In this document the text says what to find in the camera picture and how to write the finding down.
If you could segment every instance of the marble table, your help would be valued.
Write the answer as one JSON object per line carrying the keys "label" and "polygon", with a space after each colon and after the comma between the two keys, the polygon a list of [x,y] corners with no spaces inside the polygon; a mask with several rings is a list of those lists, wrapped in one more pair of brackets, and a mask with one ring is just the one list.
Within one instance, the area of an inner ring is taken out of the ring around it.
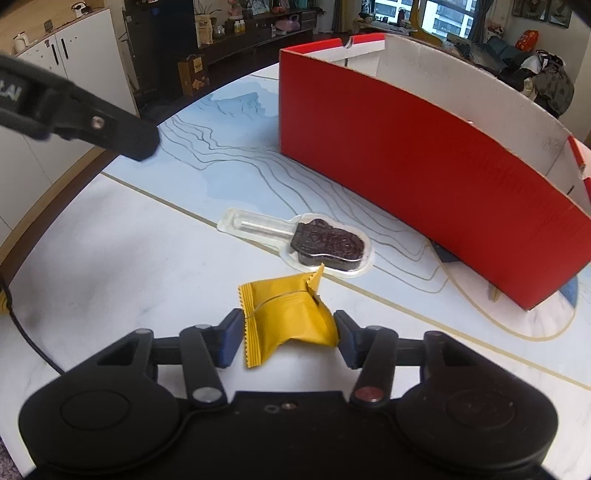
{"label": "marble table", "polygon": [[[224,211],[325,213],[362,228],[376,248],[365,275],[322,280],[328,307],[406,338],[443,330],[530,382],[560,417],[546,467],[560,479],[587,479],[591,269],[530,312],[502,294],[493,300],[482,277],[442,261],[419,232],[279,153],[277,79],[272,66],[188,106],[160,126],[155,156],[117,158],[74,199],[11,284],[31,337],[69,369],[138,327],[174,336],[215,325],[239,306],[239,284],[295,273],[273,249],[217,231]],[[348,395],[357,375],[337,350],[297,342],[250,370],[241,347],[220,372],[230,398],[236,390]],[[22,473],[34,465],[18,433],[19,409],[55,376],[1,318],[0,436]],[[162,368],[158,381],[183,395],[179,368]],[[417,367],[398,368],[392,396],[417,382]]]}

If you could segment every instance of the plastic blister package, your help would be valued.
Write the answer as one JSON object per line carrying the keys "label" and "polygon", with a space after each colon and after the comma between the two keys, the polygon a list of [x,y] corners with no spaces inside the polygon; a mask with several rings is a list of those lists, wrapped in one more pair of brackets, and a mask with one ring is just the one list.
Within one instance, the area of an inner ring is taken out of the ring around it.
{"label": "plastic blister package", "polygon": [[289,266],[312,272],[324,264],[340,278],[363,275],[374,264],[374,246],[367,234],[321,213],[302,213],[291,220],[230,208],[217,229],[279,250]]}

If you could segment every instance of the orange bag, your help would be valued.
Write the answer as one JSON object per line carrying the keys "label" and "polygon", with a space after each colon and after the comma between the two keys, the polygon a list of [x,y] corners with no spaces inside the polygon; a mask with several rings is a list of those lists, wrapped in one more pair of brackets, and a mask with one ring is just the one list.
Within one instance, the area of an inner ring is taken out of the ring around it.
{"label": "orange bag", "polygon": [[539,36],[540,32],[537,30],[525,30],[521,38],[517,40],[515,46],[521,51],[532,51]]}

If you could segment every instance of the cabinet handle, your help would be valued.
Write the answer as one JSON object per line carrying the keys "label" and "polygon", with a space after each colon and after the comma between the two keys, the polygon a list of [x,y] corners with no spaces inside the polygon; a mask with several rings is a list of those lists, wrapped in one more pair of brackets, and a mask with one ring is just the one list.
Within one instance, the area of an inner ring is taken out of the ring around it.
{"label": "cabinet handle", "polygon": [[61,46],[64,47],[64,53],[66,54],[66,60],[69,59],[68,56],[68,49],[66,48],[66,43],[64,42],[64,39],[61,39]]}
{"label": "cabinet handle", "polygon": [[60,61],[57,59],[56,46],[53,43],[51,44],[51,49],[53,50],[53,58],[55,58],[56,63],[59,65]]}

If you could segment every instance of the framed picture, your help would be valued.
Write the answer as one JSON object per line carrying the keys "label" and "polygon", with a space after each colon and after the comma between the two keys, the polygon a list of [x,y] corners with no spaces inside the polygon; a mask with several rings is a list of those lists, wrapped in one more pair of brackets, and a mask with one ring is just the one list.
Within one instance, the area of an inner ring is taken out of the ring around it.
{"label": "framed picture", "polygon": [[549,0],[524,0],[520,17],[543,22],[547,18],[548,5]]}
{"label": "framed picture", "polygon": [[568,28],[570,25],[570,16],[572,13],[572,9],[564,0],[550,0],[548,22]]}
{"label": "framed picture", "polygon": [[264,14],[269,11],[269,0],[252,0],[252,14]]}

